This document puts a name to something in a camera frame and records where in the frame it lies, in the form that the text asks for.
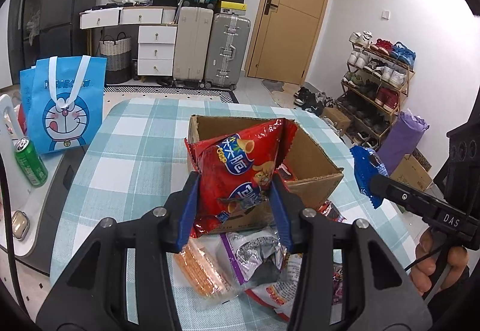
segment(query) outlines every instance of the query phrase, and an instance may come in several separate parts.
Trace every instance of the white bag handle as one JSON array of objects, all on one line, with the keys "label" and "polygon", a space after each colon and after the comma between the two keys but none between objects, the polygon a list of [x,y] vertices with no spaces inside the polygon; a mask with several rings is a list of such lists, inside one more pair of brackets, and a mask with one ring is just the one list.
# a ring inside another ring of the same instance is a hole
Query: white bag handle
[{"label": "white bag handle", "polygon": [[88,64],[90,63],[91,56],[83,55],[78,66],[75,82],[71,88],[70,97],[68,97],[63,104],[59,104],[57,100],[57,59],[58,56],[52,56],[49,60],[49,91],[50,98],[56,103],[57,107],[65,109],[68,105],[77,99],[78,92],[83,83],[83,78],[87,72]]}]

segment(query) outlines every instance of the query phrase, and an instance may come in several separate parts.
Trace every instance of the beige case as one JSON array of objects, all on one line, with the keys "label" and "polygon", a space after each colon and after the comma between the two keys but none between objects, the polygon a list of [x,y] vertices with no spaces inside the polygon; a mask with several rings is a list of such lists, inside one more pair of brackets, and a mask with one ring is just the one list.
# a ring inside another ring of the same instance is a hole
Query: beige case
[{"label": "beige case", "polygon": [[210,9],[182,7],[180,10],[173,57],[174,79],[203,79],[212,20]]}]

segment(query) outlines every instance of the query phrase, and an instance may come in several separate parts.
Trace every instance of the purple bag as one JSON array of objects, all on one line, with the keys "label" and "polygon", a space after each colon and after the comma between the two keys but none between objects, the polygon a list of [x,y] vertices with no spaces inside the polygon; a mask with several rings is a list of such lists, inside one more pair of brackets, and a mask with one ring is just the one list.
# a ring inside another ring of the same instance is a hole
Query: purple bag
[{"label": "purple bag", "polygon": [[412,115],[410,111],[400,112],[397,122],[377,152],[388,175],[395,171],[405,155],[414,151],[429,127],[424,119]]}]

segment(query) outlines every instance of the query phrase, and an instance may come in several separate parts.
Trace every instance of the can top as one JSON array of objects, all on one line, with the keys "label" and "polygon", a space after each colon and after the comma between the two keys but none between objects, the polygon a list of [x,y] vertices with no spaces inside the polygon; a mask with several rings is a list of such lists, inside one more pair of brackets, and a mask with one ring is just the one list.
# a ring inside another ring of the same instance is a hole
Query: can top
[{"label": "can top", "polygon": [[30,143],[30,139],[27,136],[24,136],[15,145],[15,151],[16,152],[22,152],[23,150],[25,150],[27,148],[29,143]]}]

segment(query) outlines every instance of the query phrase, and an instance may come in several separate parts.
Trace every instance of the human hand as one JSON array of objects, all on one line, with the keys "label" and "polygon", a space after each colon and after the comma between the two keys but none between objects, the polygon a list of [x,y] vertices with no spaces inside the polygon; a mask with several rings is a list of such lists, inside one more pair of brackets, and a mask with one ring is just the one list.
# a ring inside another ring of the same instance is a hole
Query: human hand
[{"label": "human hand", "polygon": [[[427,229],[420,237],[420,243],[415,249],[415,256],[418,258],[427,255],[433,247],[434,239],[431,236],[430,228]],[[443,289],[451,287],[461,277],[465,266],[469,261],[469,254],[464,247],[452,247],[448,252],[447,262],[452,266],[452,269],[447,275],[445,281],[443,281],[439,292]],[[412,267],[410,272],[410,279],[414,283],[415,287],[421,296],[425,292],[431,289],[431,281],[429,276],[435,272],[435,259],[432,257],[424,259]]]}]

